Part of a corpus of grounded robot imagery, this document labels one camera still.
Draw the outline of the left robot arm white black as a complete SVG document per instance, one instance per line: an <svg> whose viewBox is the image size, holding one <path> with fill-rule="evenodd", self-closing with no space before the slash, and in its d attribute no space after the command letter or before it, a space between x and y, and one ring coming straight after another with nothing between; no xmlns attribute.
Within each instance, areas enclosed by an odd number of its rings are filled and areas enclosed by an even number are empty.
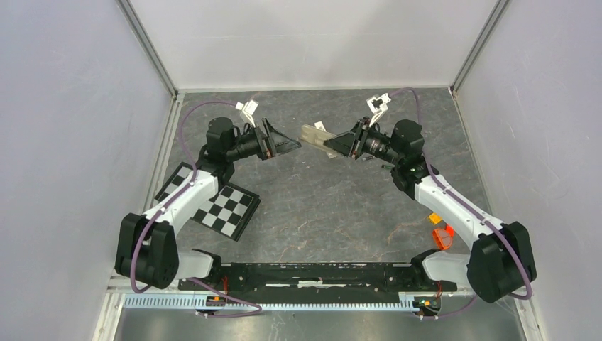
<svg viewBox="0 0 602 341"><path fill-rule="evenodd" d="M242 131L227 117L208 124L207 142L192 170L174 191L143 214L121 221L115 270L130 280L135 293L167 288L174 280L196 278L205 289L217 288L223 271L216 256L179 251L176 236L198 209L216 197L234 174L234 162L251 156L262 161L299 149L301 144L275 129L267 119Z"/></svg>

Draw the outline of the white black remote control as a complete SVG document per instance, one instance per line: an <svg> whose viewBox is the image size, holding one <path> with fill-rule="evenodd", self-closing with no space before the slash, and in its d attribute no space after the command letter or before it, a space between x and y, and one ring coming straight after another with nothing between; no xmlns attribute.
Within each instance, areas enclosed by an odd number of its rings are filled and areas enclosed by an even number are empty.
<svg viewBox="0 0 602 341"><path fill-rule="evenodd" d="M317 121L313 126L304 124L301 127L299 140L325 152L329 159L333 159L336 157L335 152L331 148L326 147L324 142L333 139L335 136L336 134L330 133L325 129L325 125L322 121Z"/></svg>

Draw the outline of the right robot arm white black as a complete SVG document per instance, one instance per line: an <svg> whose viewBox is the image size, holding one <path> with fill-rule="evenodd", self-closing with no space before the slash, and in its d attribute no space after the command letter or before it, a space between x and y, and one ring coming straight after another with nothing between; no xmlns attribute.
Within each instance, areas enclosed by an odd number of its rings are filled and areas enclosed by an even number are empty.
<svg viewBox="0 0 602 341"><path fill-rule="evenodd" d="M391 164L396 188L441 217L469 248L469 254L428 251L417 256L410 270L415 288L447 281L470 287L487 303L505 296L531 299L537 269L527 228L504 222L461 195L428 161L424 144L421 125L408 119L385 135L363 118L350 131L324 141L343 156L358 159L367 153Z"/></svg>

